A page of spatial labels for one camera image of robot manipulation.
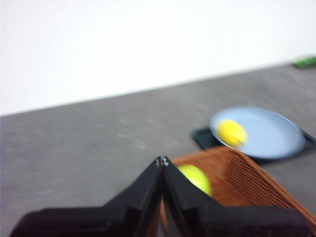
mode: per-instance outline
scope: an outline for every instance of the wicker basket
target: wicker basket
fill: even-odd
[[[274,205],[296,209],[316,233],[316,218],[245,154],[220,146],[172,161],[177,166],[192,164],[200,168],[211,182],[212,197],[222,205]],[[163,203],[160,215],[167,230]]]

